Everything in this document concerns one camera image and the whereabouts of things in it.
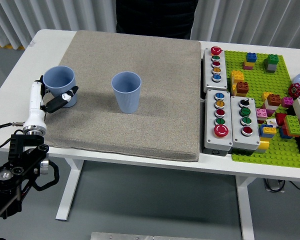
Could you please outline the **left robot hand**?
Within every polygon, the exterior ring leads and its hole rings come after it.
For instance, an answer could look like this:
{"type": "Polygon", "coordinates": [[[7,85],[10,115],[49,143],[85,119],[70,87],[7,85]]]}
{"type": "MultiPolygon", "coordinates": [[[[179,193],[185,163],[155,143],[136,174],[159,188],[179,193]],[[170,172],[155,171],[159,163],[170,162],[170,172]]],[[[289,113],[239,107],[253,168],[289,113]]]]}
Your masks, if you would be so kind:
{"type": "Polygon", "coordinates": [[[54,97],[47,104],[44,104],[43,98],[46,94],[46,86],[43,82],[43,75],[31,86],[29,116],[23,123],[23,133],[26,135],[41,135],[47,131],[45,124],[46,113],[54,113],[63,108],[71,100],[75,99],[78,86],[73,86],[70,90],[54,97]]]}

